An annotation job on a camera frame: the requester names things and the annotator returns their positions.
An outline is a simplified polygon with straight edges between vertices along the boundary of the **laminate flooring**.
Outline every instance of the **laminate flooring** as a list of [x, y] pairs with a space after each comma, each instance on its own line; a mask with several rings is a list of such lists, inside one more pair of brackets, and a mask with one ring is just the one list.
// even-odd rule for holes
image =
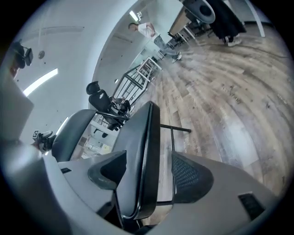
[[[135, 103], [160, 107], [162, 124], [189, 128], [174, 131], [175, 150], [245, 170], [280, 195], [294, 166], [294, 68], [279, 34], [264, 26], [246, 26], [242, 44], [229, 48], [215, 36], [190, 39], [182, 59], [159, 62], [147, 91]], [[161, 128], [158, 201], [171, 199], [171, 137]], [[170, 207], [157, 207], [150, 224]]]

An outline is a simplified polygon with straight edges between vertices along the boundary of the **ceiling light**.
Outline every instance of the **ceiling light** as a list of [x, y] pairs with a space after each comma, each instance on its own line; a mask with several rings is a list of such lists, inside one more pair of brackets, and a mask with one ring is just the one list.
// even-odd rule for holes
[[45, 74], [43, 77], [39, 78], [37, 81], [33, 82], [28, 88], [26, 88], [23, 93], [25, 96], [31, 94], [35, 89], [37, 89], [40, 85], [42, 85], [45, 81], [49, 80], [50, 78], [54, 77], [58, 74], [58, 69], [54, 69], [51, 72]]
[[138, 17], [136, 16], [136, 14], [133, 11], [130, 11], [130, 15], [133, 17], [133, 19], [135, 21], [138, 21]]
[[68, 117], [63, 121], [63, 123], [61, 124], [61, 126], [58, 128], [56, 135], [61, 131], [61, 128], [64, 126], [64, 124], [66, 123], [66, 121], [68, 120]]

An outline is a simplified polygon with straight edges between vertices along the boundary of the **fluorescent light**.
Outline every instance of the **fluorescent light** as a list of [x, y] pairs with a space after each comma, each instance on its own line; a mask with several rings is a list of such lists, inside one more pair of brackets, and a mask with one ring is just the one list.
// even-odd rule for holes
[[41, 86], [45, 81], [49, 80], [50, 78], [54, 77], [56, 74], [58, 74], [58, 69], [54, 69], [51, 72], [45, 74], [43, 77], [39, 78], [37, 81], [33, 82], [28, 88], [24, 90], [24, 95], [28, 96], [31, 94], [35, 89], [37, 89], [39, 86]]
[[130, 15], [133, 17], [133, 19], [135, 21], [138, 21], [139, 20], [138, 17], [136, 16], [136, 14], [133, 11], [130, 11]]
[[64, 126], [64, 124], [66, 123], [67, 120], [68, 120], [68, 117], [63, 121], [63, 123], [61, 124], [61, 126], [58, 128], [56, 134], [58, 134], [61, 131], [61, 128]]

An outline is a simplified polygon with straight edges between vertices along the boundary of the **white shirt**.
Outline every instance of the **white shirt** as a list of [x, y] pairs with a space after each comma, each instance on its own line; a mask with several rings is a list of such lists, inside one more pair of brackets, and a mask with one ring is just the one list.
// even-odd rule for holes
[[160, 35], [159, 33], [155, 32], [155, 35], [151, 37], [152, 29], [147, 26], [146, 23], [139, 24], [138, 31], [151, 41], [154, 41], [154, 39]]

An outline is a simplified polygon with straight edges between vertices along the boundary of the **chair seat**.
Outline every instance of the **chair seat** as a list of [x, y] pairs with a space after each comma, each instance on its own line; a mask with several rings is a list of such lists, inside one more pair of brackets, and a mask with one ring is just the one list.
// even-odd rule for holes
[[127, 163], [117, 188], [120, 211], [127, 218], [146, 218], [156, 207], [158, 191], [160, 110], [157, 105], [146, 103], [121, 128], [113, 151], [122, 150], [126, 150]]

